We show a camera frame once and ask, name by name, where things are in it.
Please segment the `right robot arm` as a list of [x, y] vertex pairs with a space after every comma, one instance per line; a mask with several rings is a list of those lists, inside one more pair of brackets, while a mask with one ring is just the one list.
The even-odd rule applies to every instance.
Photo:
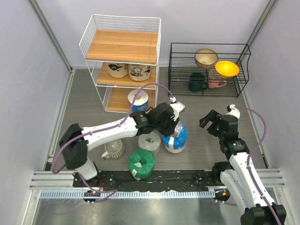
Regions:
[[208, 133], [219, 139], [225, 162], [215, 163], [212, 181], [225, 185], [238, 206], [242, 225], [282, 225], [286, 219], [283, 205], [275, 203], [263, 185], [251, 159], [251, 151], [239, 138], [238, 119], [240, 112], [235, 105], [227, 108], [224, 115], [211, 110], [199, 120], [204, 128], [208, 122]]

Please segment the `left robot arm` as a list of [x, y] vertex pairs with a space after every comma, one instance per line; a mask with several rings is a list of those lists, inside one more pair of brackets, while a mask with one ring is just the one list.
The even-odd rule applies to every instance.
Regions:
[[117, 139], [129, 138], [158, 131], [161, 135], [174, 134], [179, 115], [185, 110], [180, 102], [162, 102], [155, 108], [128, 114], [125, 118], [93, 127], [80, 127], [75, 123], [68, 127], [59, 141], [57, 154], [64, 159], [63, 168], [76, 170], [81, 180], [89, 187], [95, 187], [100, 176], [88, 151]]

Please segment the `blue white plastic-wrapped roll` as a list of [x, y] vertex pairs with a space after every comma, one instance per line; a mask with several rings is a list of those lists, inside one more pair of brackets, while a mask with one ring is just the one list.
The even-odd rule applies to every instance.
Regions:
[[174, 134], [162, 136], [165, 148], [171, 153], [180, 153], [184, 150], [187, 140], [186, 126], [179, 121], [175, 127]]

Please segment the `brown paper roll with cartoon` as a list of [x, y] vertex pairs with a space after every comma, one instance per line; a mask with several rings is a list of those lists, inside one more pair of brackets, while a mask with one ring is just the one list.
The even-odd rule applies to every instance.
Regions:
[[134, 81], [145, 81], [149, 79], [151, 73], [150, 65], [129, 64], [128, 74]]

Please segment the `white roll blue wrapper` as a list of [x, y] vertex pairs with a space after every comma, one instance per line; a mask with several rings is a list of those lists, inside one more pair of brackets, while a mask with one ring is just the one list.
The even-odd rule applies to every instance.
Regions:
[[[139, 89], [135, 89], [129, 92], [127, 96], [129, 105], [132, 104], [133, 99], [136, 96], [138, 90]], [[131, 112], [146, 111], [148, 108], [149, 108], [149, 96], [144, 90], [141, 90], [132, 106]]]

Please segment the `grey paper towel roll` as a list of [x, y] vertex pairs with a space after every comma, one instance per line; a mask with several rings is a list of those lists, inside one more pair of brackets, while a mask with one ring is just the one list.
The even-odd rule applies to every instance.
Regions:
[[154, 131], [149, 134], [140, 135], [138, 138], [139, 148], [151, 152], [154, 156], [159, 153], [160, 144], [161, 137]]

